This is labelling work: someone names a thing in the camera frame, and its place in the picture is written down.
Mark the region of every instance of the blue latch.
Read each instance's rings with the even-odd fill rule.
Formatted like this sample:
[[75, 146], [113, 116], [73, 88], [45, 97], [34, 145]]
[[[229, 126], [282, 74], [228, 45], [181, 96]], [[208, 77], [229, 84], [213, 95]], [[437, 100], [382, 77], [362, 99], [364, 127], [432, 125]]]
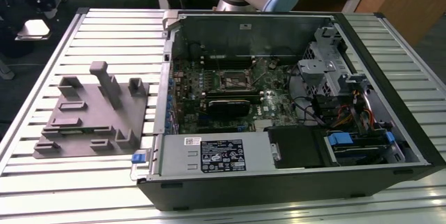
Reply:
[[146, 163], [146, 154], [134, 154], [133, 155], [133, 164]]
[[352, 139], [350, 133], [333, 133], [329, 136], [330, 145], [337, 144], [353, 144], [354, 141]]
[[396, 141], [396, 136], [393, 136], [392, 132], [386, 132], [386, 137], [388, 137], [389, 143], [393, 143]]

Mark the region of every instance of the white label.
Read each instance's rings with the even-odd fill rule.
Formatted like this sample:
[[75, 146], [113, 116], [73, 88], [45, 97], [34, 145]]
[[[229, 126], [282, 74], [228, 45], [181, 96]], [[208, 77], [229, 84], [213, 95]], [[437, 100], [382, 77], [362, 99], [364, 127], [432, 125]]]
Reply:
[[202, 137], [189, 137], [185, 138], [185, 145], [192, 146], [192, 145], [200, 145], [202, 142]]

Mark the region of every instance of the slotted aluminum surface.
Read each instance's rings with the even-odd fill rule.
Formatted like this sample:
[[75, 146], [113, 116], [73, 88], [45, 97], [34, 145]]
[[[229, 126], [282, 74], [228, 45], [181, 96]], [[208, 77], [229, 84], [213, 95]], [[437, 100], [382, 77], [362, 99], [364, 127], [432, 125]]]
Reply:
[[[151, 83], [145, 146], [151, 145], [163, 57], [162, 17], [161, 10], [114, 9], [91, 9], [87, 15], [77, 16], [43, 71], [45, 82], [39, 86], [38, 81], [0, 146], [6, 155], [0, 162], [2, 223], [444, 223], [446, 170], [400, 183], [373, 197], [161, 212], [130, 179], [131, 156], [34, 159], [34, 146], [58, 100], [55, 85], [65, 74], [79, 74], [82, 82], [97, 82], [89, 75], [94, 60], [110, 63], [119, 82], [142, 77]], [[373, 15], [348, 15], [348, 19], [445, 157], [444, 84], [412, 49], [405, 50], [384, 21]]]

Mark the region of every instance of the power supply label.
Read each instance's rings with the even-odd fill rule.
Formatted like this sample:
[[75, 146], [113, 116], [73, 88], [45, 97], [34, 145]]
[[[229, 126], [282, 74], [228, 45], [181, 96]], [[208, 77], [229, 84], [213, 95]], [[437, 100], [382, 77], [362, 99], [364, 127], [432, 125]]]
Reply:
[[204, 173], [246, 171], [241, 139], [202, 141], [201, 149]]

